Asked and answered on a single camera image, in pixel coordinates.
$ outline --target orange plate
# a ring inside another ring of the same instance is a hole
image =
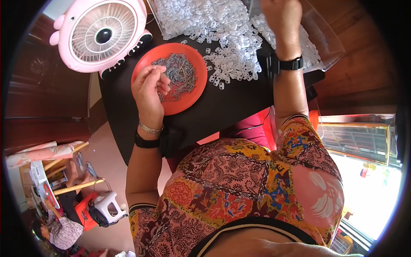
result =
[[[192,106],[203,93],[204,88],[207,83],[207,67],[203,60],[203,57],[194,48],[181,43],[168,43],[157,46],[150,51],[148,51],[137,63],[134,68],[133,74],[131,76],[131,84],[137,78],[137,75],[141,69],[145,66],[151,65],[151,63],[159,58],[168,58],[172,53],[183,53],[189,62],[193,65],[196,70],[197,81],[195,83],[196,87],[191,93],[185,93],[180,96],[178,101],[164,101],[164,115],[173,115],[180,113]],[[166,95],[164,98],[173,98],[170,96],[172,94]]]

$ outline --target flip-flop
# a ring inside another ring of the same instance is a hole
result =
[[[81,171],[84,171],[83,157],[80,152],[77,153],[77,163],[79,164]]]
[[[94,178],[97,178],[97,174],[93,169],[93,166],[91,166],[91,163],[86,162],[85,165],[87,166],[87,171],[90,173]]]

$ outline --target red stool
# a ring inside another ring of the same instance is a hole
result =
[[[94,200],[97,196],[98,196],[98,193],[94,192],[91,195],[88,195],[86,198],[84,198],[75,207],[77,215],[79,216],[80,221],[83,224],[84,231],[90,230],[97,225],[97,223],[90,217],[90,214],[88,213],[88,210],[87,210],[88,202],[90,200]]]

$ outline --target black table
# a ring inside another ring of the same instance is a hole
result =
[[[120,150],[124,162],[128,164],[134,146],[134,136],[139,122],[136,103],[131,93],[131,75],[138,60],[150,49],[165,43],[188,41],[202,56],[206,48],[212,51],[219,45],[218,42],[207,44],[197,43],[181,35],[164,41],[155,21],[146,28],[153,34],[153,40],[136,52],[127,56],[125,63],[110,72],[108,78],[100,78],[100,89],[107,118],[113,132],[114,139]],[[324,79],[324,72],[314,71],[304,74],[305,86],[309,87]],[[259,73],[258,80],[231,80],[224,90],[207,81],[201,97],[187,110],[164,117],[164,125],[172,126],[183,131],[183,139],[179,148],[184,148],[207,136],[227,128],[236,122],[247,118],[273,105],[272,84]]]

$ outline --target patterned shirt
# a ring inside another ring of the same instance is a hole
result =
[[[56,220],[54,213],[48,210],[47,228],[50,232],[50,243],[57,248],[70,248],[83,233],[83,226],[67,217]]]
[[[130,207],[136,254],[203,256],[221,233],[247,227],[330,247],[344,205],[340,173],[308,118],[292,117],[281,131],[270,153],[245,139],[193,150],[157,206]]]

